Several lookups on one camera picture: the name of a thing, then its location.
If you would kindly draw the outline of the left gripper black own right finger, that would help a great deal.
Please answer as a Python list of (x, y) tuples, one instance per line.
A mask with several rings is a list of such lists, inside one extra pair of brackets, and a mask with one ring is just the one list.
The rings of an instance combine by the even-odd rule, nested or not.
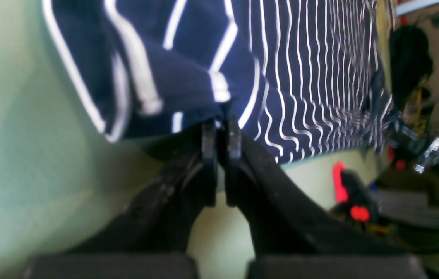
[(403, 255), (331, 216), (308, 197), (236, 118), (225, 122), (225, 192), (250, 226), (255, 255)]

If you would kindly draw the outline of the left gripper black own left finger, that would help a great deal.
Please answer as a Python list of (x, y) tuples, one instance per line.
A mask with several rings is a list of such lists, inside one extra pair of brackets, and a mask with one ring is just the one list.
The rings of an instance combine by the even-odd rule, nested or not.
[(196, 218), (216, 203), (216, 136), (215, 123), (204, 122), (150, 185), (69, 254), (185, 252)]

